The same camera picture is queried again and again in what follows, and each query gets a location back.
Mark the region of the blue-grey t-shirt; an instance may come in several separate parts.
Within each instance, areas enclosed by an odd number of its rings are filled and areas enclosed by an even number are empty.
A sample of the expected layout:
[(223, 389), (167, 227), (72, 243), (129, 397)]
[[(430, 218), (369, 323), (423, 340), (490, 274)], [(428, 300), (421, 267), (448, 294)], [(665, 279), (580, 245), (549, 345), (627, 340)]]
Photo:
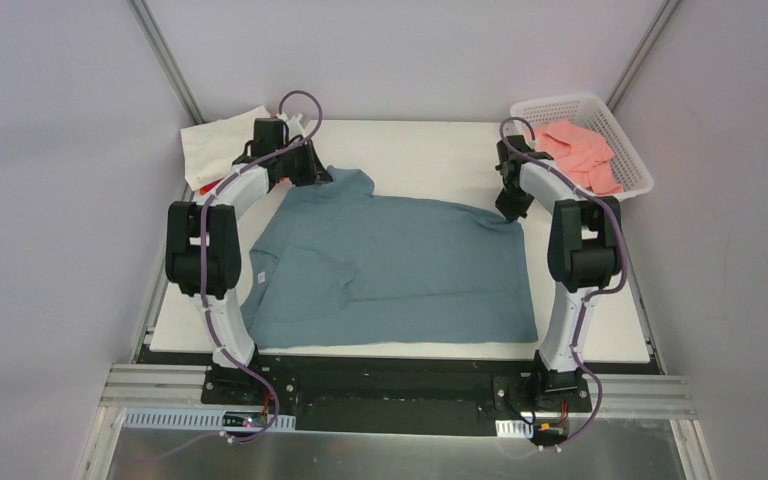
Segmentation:
[(250, 250), (241, 314), (260, 348), (537, 340), (520, 225), (330, 175), (291, 188)]

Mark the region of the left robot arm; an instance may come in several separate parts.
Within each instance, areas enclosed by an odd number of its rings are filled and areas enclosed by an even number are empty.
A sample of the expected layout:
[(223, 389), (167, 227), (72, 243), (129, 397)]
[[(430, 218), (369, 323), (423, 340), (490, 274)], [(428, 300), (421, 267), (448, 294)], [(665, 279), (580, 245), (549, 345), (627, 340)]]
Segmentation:
[(242, 318), (236, 288), (242, 273), (238, 222), (276, 185), (332, 182), (312, 139), (281, 117), (259, 118), (228, 175), (191, 201), (168, 208), (165, 274), (202, 315), (214, 364), (236, 368), (226, 389), (241, 404), (257, 402), (265, 378), (248, 367), (257, 347)]

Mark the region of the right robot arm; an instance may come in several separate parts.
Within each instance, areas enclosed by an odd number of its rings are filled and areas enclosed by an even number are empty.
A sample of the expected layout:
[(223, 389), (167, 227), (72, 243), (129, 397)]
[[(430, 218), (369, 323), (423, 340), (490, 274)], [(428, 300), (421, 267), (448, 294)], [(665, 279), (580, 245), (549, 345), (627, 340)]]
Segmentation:
[(522, 135), (502, 137), (496, 149), (502, 190), (495, 206), (503, 217), (509, 222), (524, 218), (535, 201), (551, 214), (547, 265), (555, 297), (525, 387), (533, 405), (550, 410), (565, 398), (577, 398), (584, 387), (578, 362), (588, 304), (623, 272), (619, 202), (581, 191), (549, 154), (531, 148)]

